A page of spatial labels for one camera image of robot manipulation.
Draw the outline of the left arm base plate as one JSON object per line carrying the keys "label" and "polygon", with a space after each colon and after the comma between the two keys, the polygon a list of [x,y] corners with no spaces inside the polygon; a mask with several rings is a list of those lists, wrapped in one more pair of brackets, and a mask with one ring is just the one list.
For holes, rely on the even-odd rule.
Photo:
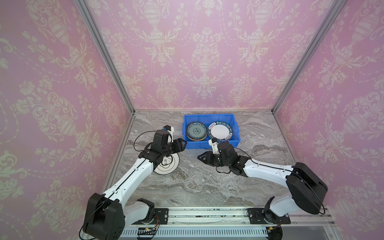
{"label": "left arm base plate", "polygon": [[169,209],[168,208],[155,208],[154,212],[149,215],[148,218],[139,221],[143,225],[160,225],[168,224]]}

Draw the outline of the white plate black flower outline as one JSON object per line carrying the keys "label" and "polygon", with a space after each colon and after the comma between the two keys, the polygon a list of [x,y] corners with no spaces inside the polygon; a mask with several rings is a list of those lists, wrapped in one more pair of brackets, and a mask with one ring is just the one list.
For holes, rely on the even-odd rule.
{"label": "white plate black flower outline", "polygon": [[169,175],[178,168],[179,164],[179,154],[171,154],[169,157],[163,158],[163,161],[155,168],[154,172],[159,175]]}

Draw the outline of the large green-rim white plate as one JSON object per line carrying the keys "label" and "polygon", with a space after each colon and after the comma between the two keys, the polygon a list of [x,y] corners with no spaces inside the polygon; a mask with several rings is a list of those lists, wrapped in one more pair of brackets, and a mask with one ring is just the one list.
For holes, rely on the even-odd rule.
{"label": "large green-rim white plate", "polygon": [[208,135],[211,139],[230,140],[233,136],[233,128],[230,124],[223,121],[216,121],[209,125]]}

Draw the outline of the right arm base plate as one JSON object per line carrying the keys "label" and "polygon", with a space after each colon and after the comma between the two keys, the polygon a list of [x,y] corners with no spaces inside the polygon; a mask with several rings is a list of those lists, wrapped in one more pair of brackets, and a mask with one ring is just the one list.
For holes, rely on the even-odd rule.
{"label": "right arm base plate", "polygon": [[251,225],[289,225],[291,219],[287,216],[278,217],[271,211],[263,208],[248,208],[246,211]]}

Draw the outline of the teal patterned plate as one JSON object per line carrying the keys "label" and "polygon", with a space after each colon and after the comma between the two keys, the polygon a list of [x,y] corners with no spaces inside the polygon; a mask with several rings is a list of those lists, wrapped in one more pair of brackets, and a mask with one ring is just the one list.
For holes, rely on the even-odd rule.
{"label": "teal patterned plate", "polygon": [[201,122],[192,122],[187,126],[187,137],[191,141],[203,141],[208,136],[207,127]]}

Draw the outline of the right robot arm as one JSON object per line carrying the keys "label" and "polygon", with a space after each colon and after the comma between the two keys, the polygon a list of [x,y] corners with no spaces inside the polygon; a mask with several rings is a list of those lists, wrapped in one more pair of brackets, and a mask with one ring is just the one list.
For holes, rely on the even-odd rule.
{"label": "right robot arm", "polygon": [[278,225],[284,217],[299,210],[312,215],[326,213],[324,199],[328,186],[306,164],[284,166],[257,161],[246,152],[239,155],[238,148],[228,141],[210,145],[211,151],[197,157],[200,162],[215,168],[227,167],[236,176],[266,180],[289,190],[267,201],[261,213],[267,223]]}

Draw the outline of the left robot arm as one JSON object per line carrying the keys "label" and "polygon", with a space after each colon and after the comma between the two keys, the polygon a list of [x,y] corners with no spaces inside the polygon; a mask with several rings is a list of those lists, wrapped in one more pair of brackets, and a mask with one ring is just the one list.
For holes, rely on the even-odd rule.
{"label": "left robot arm", "polygon": [[132,205],[127,205],[127,202],[164,159],[178,159],[187,142],[181,138],[174,139],[174,128],[169,125],[154,133],[153,141],[140,151],[136,162],[124,176],[102,194],[94,193],[89,198],[84,223],[79,230],[81,240],[85,235],[93,240],[117,240],[125,226],[158,220],[153,202],[143,198]]}

